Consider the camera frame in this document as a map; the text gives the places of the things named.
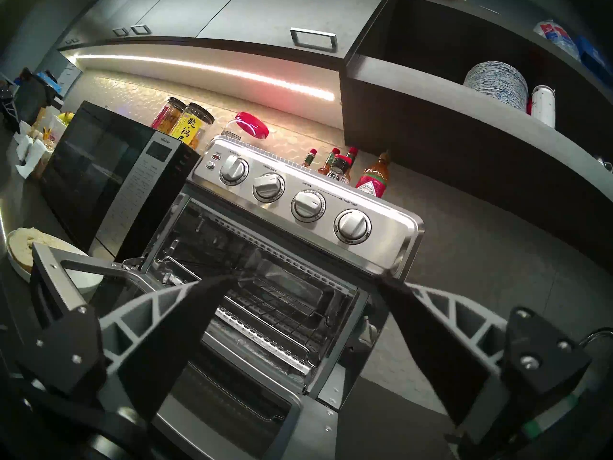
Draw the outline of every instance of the open shelf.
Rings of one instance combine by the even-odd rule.
[[[358,53],[458,84],[478,63],[508,63],[529,90],[540,84],[555,89],[559,133],[591,155],[613,158],[613,91],[579,61],[507,17],[461,0],[395,0]]]
[[[345,142],[465,191],[613,273],[613,175],[524,112],[419,70],[357,57],[341,79]]]

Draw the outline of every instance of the cabinet door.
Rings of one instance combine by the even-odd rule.
[[[232,0],[198,37],[298,46],[344,58],[381,1]],[[338,45],[329,36],[302,32],[294,43],[290,28],[334,33]]]
[[[136,24],[159,0],[98,0],[68,32],[60,47],[134,35]]]
[[[138,22],[152,35],[196,37],[230,0],[160,0]]]

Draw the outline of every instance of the cabinet handle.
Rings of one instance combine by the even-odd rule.
[[[128,31],[126,28],[113,29],[113,32],[117,37],[126,37],[128,34],[130,34],[130,31]]]
[[[146,24],[135,24],[134,26],[130,26],[136,35],[146,35],[151,34],[151,30],[149,26]]]
[[[300,42],[298,40],[298,33],[323,35],[325,37],[329,37],[330,44],[332,46],[328,48],[328,47],[315,46],[313,44],[304,44],[303,42]],[[299,46],[299,47],[309,47],[312,49],[319,49],[319,50],[328,51],[328,52],[336,52],[336,49],[338,48],[338,42],[336,41],[336,34],[334,33],[325,33],[323,31],[312,31],[310,29],[290,28],[289,34],[292,35],[292,41],[294,42],[294,45]]]

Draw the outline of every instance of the bread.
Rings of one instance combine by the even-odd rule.
[[[60,250],[66,250],[68,252],[76,252],[75,247],[67,242],[58,239],[57,237],[50,236],[44,232],[40,232],[34,228],[20,228],[14,231],[9,239],[9,250],[13,259],[29,274],[32,273],[32,266],[34,265],[34,259],[32,257],[32,244],[34,242],[40,242],[49,247],[53,247]]]

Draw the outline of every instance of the oven control panel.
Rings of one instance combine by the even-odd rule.
[[[376,275],[403,280],[424,231],[409,211],[226,136],[190,180]]]

